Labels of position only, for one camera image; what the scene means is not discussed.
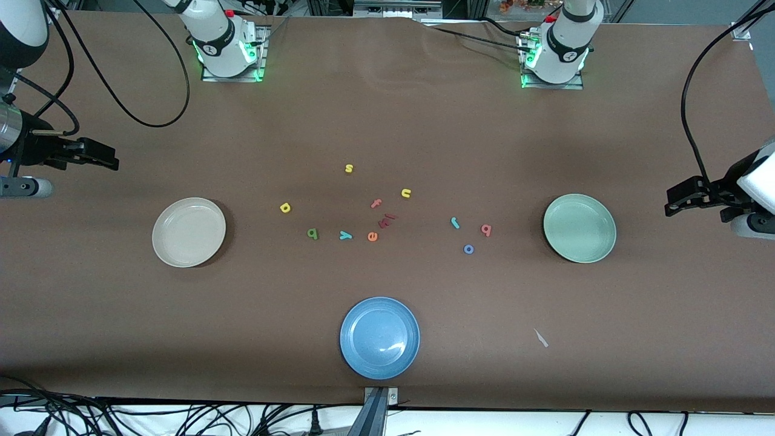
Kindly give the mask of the pale green plate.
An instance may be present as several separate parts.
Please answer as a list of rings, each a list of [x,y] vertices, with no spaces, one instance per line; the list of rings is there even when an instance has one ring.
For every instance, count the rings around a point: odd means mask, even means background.
[[[569,193],[551,201],[542,219],[547,243],[560,257],[592,264],[608,257],[617,241],[613,215],[600,201]]]

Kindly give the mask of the beige brown plate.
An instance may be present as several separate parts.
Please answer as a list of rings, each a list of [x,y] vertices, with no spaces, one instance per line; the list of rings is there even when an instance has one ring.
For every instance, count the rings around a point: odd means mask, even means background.
[[[223,244],[226,220],[221,207],[201,197],[178,200],[153,225],[153,251],[161,262],[175,268],[205,264]]]

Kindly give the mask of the brown paper table cover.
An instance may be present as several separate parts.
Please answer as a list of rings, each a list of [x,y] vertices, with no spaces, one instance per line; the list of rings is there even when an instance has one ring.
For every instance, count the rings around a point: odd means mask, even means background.
[[[0,374],[104,397],[356,403],[369,381],[341,356],[341,321],[390,296],[421,329],[389,381],[415,408],[775,412],[775,242],[717,210],[662,210],[698,171],[680,98],[722,27],[604,25],[584,88],[546,90],[521,88],[506,49],[409,19],[289,19],[263,82],[202,82],[182,22],[158,20],[191,75],[180,121],[131,121],[74,48],[63,100],[120,169],[31,168],[53,195],[0,200]],[[600,262],[546,241],[546,207],[569,193],[613,215]],[[151,234],[189,197],[221,207],[225,240],[175,268]]]

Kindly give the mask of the grey power strip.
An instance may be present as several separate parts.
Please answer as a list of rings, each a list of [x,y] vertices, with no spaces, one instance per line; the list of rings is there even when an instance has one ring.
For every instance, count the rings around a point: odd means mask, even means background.
[[[442,0],[354,0],[357,18],[442,19]]]

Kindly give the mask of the blue plate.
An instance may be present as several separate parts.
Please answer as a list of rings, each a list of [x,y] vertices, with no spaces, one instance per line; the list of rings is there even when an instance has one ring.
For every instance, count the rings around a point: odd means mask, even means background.
[[[354,372],[388,380],[406,372],[421,345],[418,320],[404,303],[387,296],[361,300],[341,323],[341,356]]]

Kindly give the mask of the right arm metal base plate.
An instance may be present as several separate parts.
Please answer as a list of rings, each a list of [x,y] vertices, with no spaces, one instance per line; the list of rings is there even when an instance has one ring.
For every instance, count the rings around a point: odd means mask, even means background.
[[[262,82],[271,27],[233,17],[232,38],[221,47],[196,42],[204,82]]]

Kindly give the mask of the aluminium frame post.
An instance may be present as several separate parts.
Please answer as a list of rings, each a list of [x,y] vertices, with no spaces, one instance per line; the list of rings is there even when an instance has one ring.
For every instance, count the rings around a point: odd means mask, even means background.
[[[734,41],[749,41],[751,39],[750,30],[765,16],[765,10],[775,7],[775,0],[756,0],[747,11],[736,21],[731,23],[733,28]]]

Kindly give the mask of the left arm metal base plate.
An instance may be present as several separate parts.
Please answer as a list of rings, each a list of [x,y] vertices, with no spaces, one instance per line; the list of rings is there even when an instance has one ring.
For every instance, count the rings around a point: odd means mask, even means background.
[[[523,52],[519,55],[521,86],[523,88],[545,88],[581,90],[583,80],[581,70],[589,50],[582,53],[570,51],[573,58],[566,62],[551,48],[545,47],[539,34],[521,33],[516,38]]]

